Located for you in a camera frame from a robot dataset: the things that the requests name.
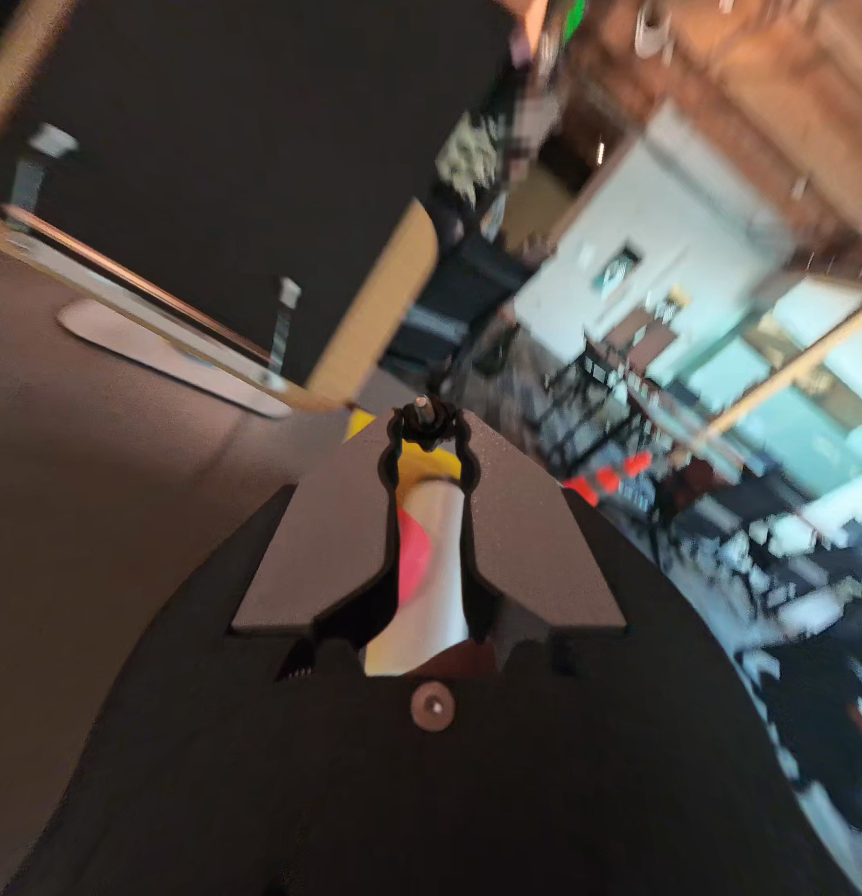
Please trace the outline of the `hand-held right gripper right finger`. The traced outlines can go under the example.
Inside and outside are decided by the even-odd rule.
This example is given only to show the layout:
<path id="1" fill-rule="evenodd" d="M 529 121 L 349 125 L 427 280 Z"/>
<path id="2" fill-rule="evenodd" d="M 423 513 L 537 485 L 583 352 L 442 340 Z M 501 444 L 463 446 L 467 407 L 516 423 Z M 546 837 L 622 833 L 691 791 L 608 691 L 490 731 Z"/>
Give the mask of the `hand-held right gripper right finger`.
<path id="1" fill-rule="evenodd" d="M 458 412 L 462 608 L 472 640 L 618 635 L 627 621 L 559 482 Z"/>

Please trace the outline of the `black board with wooden edge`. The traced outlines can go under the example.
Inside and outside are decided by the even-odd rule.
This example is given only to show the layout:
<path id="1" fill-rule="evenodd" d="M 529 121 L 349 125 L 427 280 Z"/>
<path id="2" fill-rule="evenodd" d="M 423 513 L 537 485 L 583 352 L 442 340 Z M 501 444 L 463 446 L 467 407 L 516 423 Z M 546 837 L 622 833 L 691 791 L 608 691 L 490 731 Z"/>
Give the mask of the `black board with wooden edge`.
<path id="1" fill-rule="evenodd" d="M 304 389 L 462 115 L 498 2 L 74 2 L 0 123 L 0 216 L 43 123 L 78 140 L 34 216 L 270 352 Z"/>

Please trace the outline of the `black knob screw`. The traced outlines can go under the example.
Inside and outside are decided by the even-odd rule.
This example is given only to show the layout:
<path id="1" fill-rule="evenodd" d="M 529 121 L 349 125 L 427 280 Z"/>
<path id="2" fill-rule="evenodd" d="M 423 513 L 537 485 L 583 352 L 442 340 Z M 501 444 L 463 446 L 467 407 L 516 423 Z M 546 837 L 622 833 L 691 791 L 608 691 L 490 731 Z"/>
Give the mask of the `black knob screw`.
<path id="1" fill-rule="evenodd" d="M 468 430 L 462 411 L 433 394 L 421 394 L 399 410 L 403 442 L 417 445 L 426 454 L 444 442 L 457 450 L 467 443 Z"/>

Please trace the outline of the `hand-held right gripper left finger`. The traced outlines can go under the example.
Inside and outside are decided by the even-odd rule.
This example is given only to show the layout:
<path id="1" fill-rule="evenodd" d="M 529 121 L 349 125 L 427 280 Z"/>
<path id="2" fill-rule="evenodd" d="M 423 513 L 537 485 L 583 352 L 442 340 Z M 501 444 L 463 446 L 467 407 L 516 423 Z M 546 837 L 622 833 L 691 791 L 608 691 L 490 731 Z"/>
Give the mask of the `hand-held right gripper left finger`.
<path id="1" fill-rule="evenodd" d="M 364 648 L 399 598 L 400 411 L 389 409 L 294 487 L 231 623 L 234 633 Z"/>

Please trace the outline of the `white roll with black cap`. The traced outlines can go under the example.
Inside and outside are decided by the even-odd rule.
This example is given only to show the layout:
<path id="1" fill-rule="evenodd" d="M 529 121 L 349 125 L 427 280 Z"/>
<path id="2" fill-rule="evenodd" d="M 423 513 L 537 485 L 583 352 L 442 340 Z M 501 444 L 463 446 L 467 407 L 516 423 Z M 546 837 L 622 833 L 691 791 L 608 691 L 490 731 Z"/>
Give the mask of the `white roll with black cap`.
<path id="1" fill-rule="evenodd" d="M 364 652 L 368 677 L 405 675 L 467 639 L 460 562 L 464 500 L 459 486 L 443 480 L 421 483 L 406 499 L 404 508 L 427 525 L 434 539 L 430 580 L 370 641 Z"/>

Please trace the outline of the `yellow storage bin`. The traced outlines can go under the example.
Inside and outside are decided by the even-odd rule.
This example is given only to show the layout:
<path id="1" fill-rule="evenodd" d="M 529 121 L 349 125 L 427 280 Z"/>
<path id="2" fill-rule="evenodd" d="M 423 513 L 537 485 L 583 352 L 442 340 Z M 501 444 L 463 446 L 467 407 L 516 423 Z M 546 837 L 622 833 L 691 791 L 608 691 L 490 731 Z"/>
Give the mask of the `yellow storage bin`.
<path id="1" fill-rule="evenodd" d="M 455 454 L 442 448 L 425 453 L 413 442 L 403 442 L 399 457 L 399 484 L 396 489 L 396 503 L 405 507 L 406 499 L 421 483 L 443 480 L 459 486 L 461 464 Z"/>

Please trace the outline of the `red tape roll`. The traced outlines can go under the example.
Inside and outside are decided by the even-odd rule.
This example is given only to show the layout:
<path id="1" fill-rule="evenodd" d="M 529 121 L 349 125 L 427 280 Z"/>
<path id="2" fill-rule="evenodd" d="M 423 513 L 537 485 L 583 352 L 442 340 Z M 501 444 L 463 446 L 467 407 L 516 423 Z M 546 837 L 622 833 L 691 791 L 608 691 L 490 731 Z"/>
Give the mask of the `red tape roll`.
<path id="1" fill-rule="evenodd" d="M 423 593 L 430 580 L 434 539 L 427 525 L 404 507 L 397 509 L 399 526 L 398 609 L 403 610 Z"/>

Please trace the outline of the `silver clamp bar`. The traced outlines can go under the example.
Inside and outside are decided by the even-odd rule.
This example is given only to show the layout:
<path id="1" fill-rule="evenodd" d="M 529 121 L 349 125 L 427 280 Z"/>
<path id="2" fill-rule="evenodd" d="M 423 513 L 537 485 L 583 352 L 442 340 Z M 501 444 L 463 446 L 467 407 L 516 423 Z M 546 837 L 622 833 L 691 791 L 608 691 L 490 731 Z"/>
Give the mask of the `silver clamp bar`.
<path id="1" fill-rule="evenodd" d="M 43 219 L 9 210 L 0 217 L 0 250 L 75 288 L 80 298 L 71 302 L 89 298 L 113 308 L 285 404 L 282 380 L 259 347 Z"/>

